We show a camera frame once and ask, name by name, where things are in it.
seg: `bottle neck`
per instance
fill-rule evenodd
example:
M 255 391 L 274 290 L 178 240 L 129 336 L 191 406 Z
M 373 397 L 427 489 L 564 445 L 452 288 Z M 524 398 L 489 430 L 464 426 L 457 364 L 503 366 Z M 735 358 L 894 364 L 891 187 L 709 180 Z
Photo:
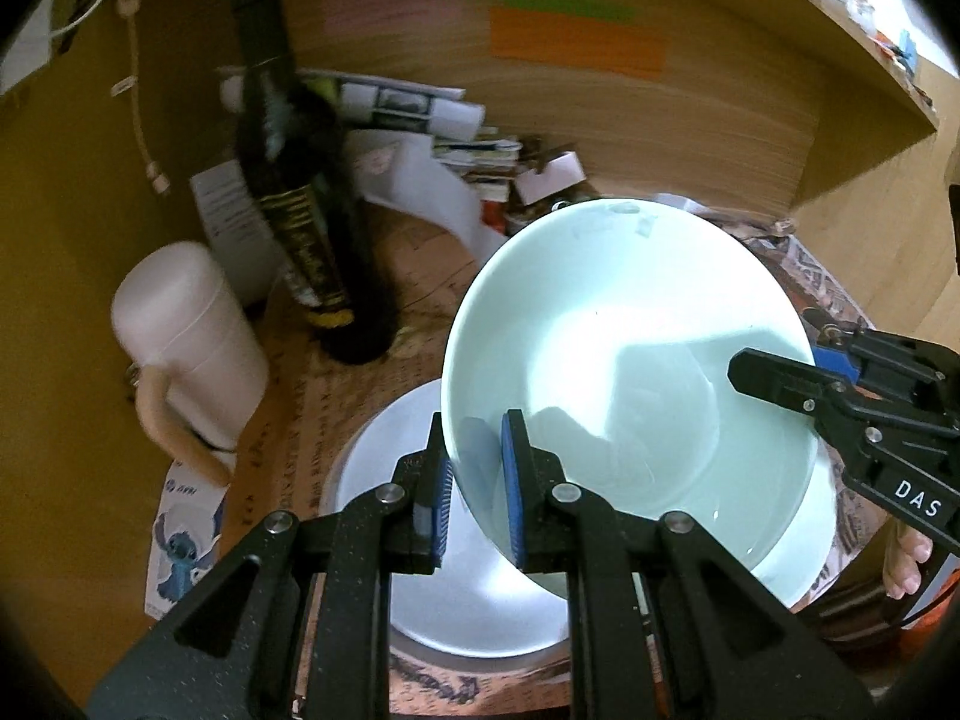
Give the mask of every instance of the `bottle neck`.
M 234 0 L 233 15 L 247 70 L 255 76 L 270 74 L 270 80 L 280 89 L 295 84 L 296 61 L 280 0 Z

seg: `bowl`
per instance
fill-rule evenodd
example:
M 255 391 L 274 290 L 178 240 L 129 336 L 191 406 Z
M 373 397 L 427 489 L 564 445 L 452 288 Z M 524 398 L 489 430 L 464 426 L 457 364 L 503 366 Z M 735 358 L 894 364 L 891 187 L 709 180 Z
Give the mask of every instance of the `bowl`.
M 549 215 L 470 286 L 450 332 L 440 411 L 454 474 L 481 529 L 512 555 L 500 423 L 621 512 L 695 517 L 756 567 L 800 507 L 817 451 L 810 420 L 738 394 L 746 347 L 813 364 L 771 274 L 707 221 L 633 199 Z M 540 577 L 565 594 L 563 577 Z

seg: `green sticky note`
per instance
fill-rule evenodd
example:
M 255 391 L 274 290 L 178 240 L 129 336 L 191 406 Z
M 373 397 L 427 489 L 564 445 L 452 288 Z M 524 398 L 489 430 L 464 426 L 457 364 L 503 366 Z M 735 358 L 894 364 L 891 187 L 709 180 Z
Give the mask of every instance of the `green sticky note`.
M 632 23 L 637 15 L 632 6 L 613 0 L 503 0 L 503 4 L 518 10 L 586 16 L 589 19 L 616 23 Z

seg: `bottle label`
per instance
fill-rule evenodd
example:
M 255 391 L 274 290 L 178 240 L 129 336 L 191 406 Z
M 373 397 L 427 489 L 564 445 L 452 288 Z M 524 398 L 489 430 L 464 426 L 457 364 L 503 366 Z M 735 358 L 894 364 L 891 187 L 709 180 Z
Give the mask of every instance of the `bottle label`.
M 290 259 L 284 280 L 296 301 L 310 309 L 308 321 L 323 329 L 352 324 L 349 296 L 310 186 L 268 194 L 257 204 Z

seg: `bottle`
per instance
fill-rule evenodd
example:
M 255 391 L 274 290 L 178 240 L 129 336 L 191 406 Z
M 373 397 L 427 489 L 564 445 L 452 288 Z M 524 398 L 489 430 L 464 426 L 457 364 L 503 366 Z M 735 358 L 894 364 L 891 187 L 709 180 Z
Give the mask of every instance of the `bottle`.
M 234 0 L 233 13 L 247 65 L 236 132 L 244 181 L 322 348 L 340 362 L 369 362 L 390 347 L 397 308 L 373 257 L 344 129 L 296 76 L 280 0 Z

